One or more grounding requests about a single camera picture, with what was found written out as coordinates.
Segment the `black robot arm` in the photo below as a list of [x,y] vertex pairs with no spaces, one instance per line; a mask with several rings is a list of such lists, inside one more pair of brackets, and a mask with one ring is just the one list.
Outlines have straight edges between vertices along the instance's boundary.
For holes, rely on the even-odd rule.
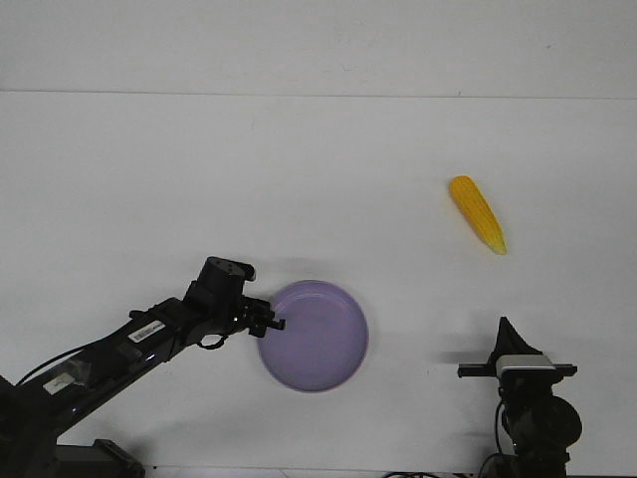
[[508,318],[501,317],[494,349],[484,363],[461,363],[458,377],[489,377],[498,382],[494,434],[497,451],[479,477],[565,477],[568,448],[581,437],[576,409],[553,387],[578,372],[555,363],[530,346]]
[[28,373],[1,382],[1,474],[4,477],[142,477],[143,465],[110,440],[60,445],[58,438],[164,362],[214,335],[262,338],[282,330],[269,302],[244,295],[250,264],[209,257],[181,299],[132,311],[121,328]]

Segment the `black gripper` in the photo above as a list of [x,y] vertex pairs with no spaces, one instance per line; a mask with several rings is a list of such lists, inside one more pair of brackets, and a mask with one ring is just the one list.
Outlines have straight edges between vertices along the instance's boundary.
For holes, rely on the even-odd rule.
[[[496,363],[500,357],[506,355],[541,356],[542,351],[530,346],[507,317],[500,317],[496,343],[489,355],[489,363]],[[458,365],[457,375],[458,377],[496,378],[501,397],[531,398],[553,395],[552,389],[556,384],[577,373],[577,366],[572,363],[558,363],[554,366],[554,371],[510,372],[506,373],[502,379],[498,379],[494,365],[461,363]]]
[[282,331],[285,320],[276,321],[268,301],[244,295],[246,282],[255,280],[252,265],[220,257],[208,257],[191,282],[184,306],[195,314],[198,335],[231,336],[247,331],[263,338],[269,329]]

